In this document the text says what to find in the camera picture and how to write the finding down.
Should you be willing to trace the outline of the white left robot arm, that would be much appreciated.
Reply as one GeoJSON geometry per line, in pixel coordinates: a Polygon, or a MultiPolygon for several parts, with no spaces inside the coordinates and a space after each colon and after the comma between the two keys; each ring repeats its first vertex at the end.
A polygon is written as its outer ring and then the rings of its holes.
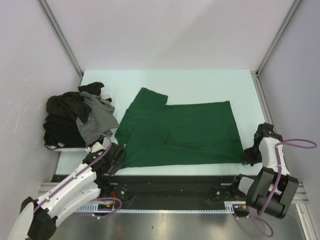
{"type": "Polygon", "coordinates": [[[87,151],[76,170],[58,185],[36,199],[27,197],[22,202],[21,213],[27,207],[32,209],[22,222],[22,239],[50,239],[67,217],[90,201],[110,202],[110,214],[121,209],[122,201],[104,177],[114,175],[121,168],[125,150],[115,143],[103,147],[97,142],[87,151]]]}

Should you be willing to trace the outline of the green t shirt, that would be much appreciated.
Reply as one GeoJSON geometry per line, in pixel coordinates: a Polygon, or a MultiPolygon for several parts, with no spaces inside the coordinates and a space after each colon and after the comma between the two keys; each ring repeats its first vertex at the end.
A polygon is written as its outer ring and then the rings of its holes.
{"type": "Polygon", "coordinates": [[[238,164],[243,146],[231,103],[168,105],[168,96],[141,88],[115,133],[122,168],[238,164]]]}

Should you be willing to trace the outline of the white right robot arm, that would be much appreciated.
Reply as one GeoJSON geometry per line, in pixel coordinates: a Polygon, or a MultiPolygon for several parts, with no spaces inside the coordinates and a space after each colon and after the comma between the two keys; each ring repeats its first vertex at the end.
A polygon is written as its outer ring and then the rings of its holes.
{"type": "Polygon", "coordinates": [[[282,152],[283,137],[275,133],[269,123],[259,124],[253,137],[253,146],[243,150],[243,165],[262,168],[256,177],[239,174],[234,177],[230,194],[237,201],[245,201],[257,213],[266,213],[283,219],[299,186],[286,166],[282,152]]]}

